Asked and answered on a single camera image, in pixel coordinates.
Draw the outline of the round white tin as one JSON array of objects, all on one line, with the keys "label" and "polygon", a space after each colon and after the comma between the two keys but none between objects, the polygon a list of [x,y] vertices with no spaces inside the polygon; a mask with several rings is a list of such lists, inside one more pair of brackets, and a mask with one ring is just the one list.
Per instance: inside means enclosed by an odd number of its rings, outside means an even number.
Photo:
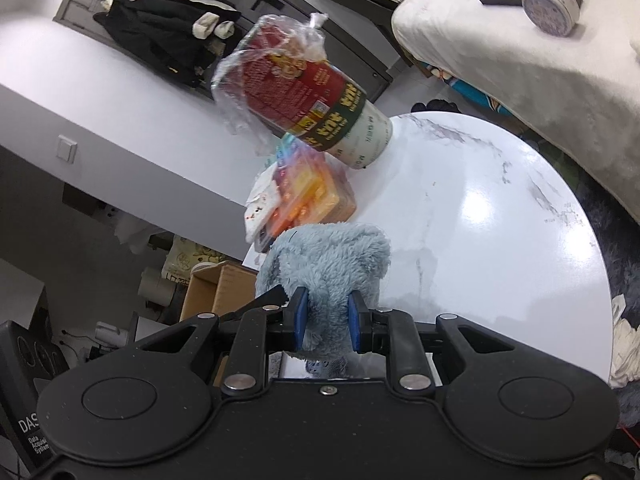
[{"label": "round white tin", "polygon": [[523,10],[536,27],[545,34],[567,37],[577,24],[577,0],[521,0]]}]

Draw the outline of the white bed blanket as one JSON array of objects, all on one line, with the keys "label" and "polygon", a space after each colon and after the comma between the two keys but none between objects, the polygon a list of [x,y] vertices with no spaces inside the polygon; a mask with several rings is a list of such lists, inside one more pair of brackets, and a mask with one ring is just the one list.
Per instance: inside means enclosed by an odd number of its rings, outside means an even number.
[{"label": "white bed blanket", "polygon": [[639,214],[639,0],[582,0],[570,36],[520,6],[405,0],[397,41],[502,104]]}]

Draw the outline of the white wall switch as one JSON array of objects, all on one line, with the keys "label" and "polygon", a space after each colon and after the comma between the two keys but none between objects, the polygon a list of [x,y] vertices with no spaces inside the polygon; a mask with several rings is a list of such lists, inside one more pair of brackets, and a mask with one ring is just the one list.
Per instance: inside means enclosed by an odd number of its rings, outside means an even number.
[{"label": "white wall switch", "polygon": [[78,143],[67,136],[58,136],[56,157],[66,164],[73,165],[77,153]]}]

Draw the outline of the black jacket on door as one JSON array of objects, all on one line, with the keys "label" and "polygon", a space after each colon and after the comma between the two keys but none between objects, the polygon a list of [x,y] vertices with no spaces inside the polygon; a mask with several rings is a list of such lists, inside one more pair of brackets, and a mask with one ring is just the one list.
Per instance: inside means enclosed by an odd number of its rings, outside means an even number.
[{"label": "black jacket on door", "polygon": [[243,37],[242,16],[226,0],[102,0],[93,15],[108,36],[143,64],[190,88]]}]

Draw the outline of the grey fluffy plush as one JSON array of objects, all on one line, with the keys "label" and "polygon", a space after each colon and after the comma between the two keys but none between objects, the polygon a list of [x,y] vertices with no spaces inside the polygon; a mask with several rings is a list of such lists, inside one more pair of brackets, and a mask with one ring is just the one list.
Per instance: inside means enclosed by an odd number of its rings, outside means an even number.
[{"label": "grey fluffy plush", "polygon": [[348,328],[348,296],[360,292],[369,308],[378,305],[390,267],[390,241],[376,226],[357,223],[304,224],[278,236],[255,285],[258,296],[280,285],[291,297],[308,290],[308,318],[302,348],[292,354],[314,378],[348,375],[354,353]]}]

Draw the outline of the red paper bucket with bag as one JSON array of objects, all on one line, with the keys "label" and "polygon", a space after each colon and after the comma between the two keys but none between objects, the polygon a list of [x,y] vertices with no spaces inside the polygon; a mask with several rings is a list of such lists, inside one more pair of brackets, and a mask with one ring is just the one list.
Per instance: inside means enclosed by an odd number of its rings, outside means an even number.
[{"label": "red paper bucket with bag", "polygon": [[289,133],[352,169],[378,159],[393,124],[367,92],[332,65],[321,26],[285,15],[262,16],[216,67],[210,88],[229,127],[267,145]]}]

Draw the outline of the brown cardboard box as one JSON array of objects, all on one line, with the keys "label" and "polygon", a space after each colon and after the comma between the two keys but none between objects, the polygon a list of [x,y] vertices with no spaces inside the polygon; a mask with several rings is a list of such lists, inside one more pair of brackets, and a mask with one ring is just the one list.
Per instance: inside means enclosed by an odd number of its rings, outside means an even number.
[{"label": "brown cardboard box", "polygon": [[235,312],[255,298],[257,272],[234,262],[199,263],[191,271],[180,320]]}]

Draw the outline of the yellow printed bag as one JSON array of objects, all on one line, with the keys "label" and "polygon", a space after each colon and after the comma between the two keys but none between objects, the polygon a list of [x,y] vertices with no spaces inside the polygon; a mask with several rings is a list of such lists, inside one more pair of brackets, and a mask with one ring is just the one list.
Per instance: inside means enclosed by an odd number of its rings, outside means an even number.
[{"label": "yellow printed bag", "polygon": [[164,280],[187,285],[194,266],[201,263],[217,264],[227,259],[222,252],[175,235],[160,274]]}]

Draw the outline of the cream air fryer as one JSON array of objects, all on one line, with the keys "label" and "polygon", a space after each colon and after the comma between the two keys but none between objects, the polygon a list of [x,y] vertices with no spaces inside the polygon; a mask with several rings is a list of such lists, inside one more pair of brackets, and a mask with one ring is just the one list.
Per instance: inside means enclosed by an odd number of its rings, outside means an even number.
[{"label": "cream air fryer", "polygon": [[169,307],[174,299],[176,283],[162,277],[162,272],[148,266],[142,271],[138,287],[138,296],[152,304]]}]

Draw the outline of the white card packet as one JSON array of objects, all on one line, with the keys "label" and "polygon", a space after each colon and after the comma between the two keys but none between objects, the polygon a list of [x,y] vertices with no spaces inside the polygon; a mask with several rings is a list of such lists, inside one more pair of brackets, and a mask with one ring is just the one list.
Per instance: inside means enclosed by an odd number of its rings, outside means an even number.
[{"label": "white card packet", "polygon": [[247,197],[244,211],[245,240],[253,243],[258,232],[267,224],[282,203],[276,181],[278,166],[274,162],[256,179]]}]

